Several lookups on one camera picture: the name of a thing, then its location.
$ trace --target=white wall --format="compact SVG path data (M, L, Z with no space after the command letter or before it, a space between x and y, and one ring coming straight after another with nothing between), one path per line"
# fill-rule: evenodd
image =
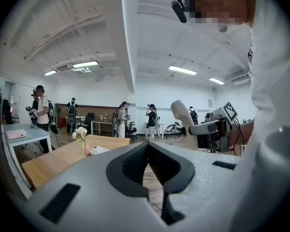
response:
M156 106L157 113L161 117L160 122L164 123L163 129L175 121L181 124L181 121L175 120L171 111L171 104L176 100L182 100L187 109L193 106L197 110L199 122L204 121L205 114L215 107L215 95L212 90L172 80L137 78L135 97L136 128L139 134L145 133L148 104ZM208 99L212 100L213 108L208 107Z
M119 107L128 100L129 89L124 77L105 77L101 82L94 79L58 82L56 85L56 103L66 104L75 97L79 105Z
M56 82L45 77L34 62L24 61L15 49L0 42L0 77L16 83L14 89L13 112L19 116L20 123L29 123L25 107L32 106L33 89L42 85L46 94L53 101Z
M244 119L253 119L257 109L251 101L250 84L250 82L239 86L230 84L215 90L215 108L229 101L238 113L237 118L240 123L242 123Z
M5 82L4 90L3 90L3 94L2 94L2 100L8 100L9 102L11 102L10 96L11 96L11 91L12 91L12 85L13 85L13 83Z

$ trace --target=table leg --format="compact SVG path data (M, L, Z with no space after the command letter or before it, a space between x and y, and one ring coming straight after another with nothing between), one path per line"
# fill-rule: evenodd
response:
M25 175L24 175L24 172L22 171L22 169L21 169L21 167L20 167L20 165L19 165L19 162L18 162L17 157L16 157L16 155L15 155L14 147L9 146L9 149L10 149L11 156L12 156L12 158L13 158L13 161L14 161L14 163L15 163L15 166L16 166L16 168L17 168L17 170L18 170L20 176L23 178L23 180L24 180L24 182L26 183L26 185L27 185L29 188L31 188L31 185L29 184L27 178L26 178Z
M50 137L49 137L49 136L47 137L47 145L48 145L48 151L49 151L49 152L53 151L53 150L52 150L52 145L51 145L51 143L50 143Z

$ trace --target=red object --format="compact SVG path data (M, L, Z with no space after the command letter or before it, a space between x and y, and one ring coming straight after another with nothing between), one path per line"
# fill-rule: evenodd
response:
M61 118L60 119L60 126L61 127L65 127L66 126L66 119L65 118Z

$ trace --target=white table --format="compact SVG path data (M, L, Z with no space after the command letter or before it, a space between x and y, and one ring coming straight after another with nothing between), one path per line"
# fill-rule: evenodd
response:
M21 177L23 178L24 182L27 184L27 186L30 188L31 185L29 184L28 180L26 179L19 162L17 160L15 151L14 151L14 146L18 145L24 145L28 143L32 143L41 139L46 139L47 140L47 145L48 145L48 150L49 152L52 151L52 146L50 143L50 133L42 130L41 128L38 128L37 126L34 126L34 128L31 128L32 124L13 124L13 125L4 125L4 132L5 132L5 137L6 137L6 142L9 146L9 150L11 153L11 156L13 158L13 161L15 163L15 166L17 167ZM11 139L9 140L9 137L7 135L8 131L14 131L14 130L25 130L27 133L27 137L21 137L21 138L16 138L16 139Z
M103 122L103 120L101 121L96 121L96 120L92 120L91 121L91 135L93 135L93 123L97 123L99 124L99 133L101 133L101 124L108 124L108 125L112 125L112 122Z
M164 131L163 131L163 125L164 123L160 123L160 126L159 126L159 131L160 131L160 134L161 134L161 139L163 139L163 135L164 135ZM146 139L148 139L148 128L146 128Z
M81 119L82 117L80 117L80 116L76 116L75 117L75 123L77 123L77 120L78 119ZM68 116L66 116L66 125L68 125Z

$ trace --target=sleeve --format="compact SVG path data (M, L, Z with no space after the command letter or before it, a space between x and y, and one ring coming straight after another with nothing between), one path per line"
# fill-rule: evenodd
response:
M48 99L46 96L42 97L42 106L48 107Z

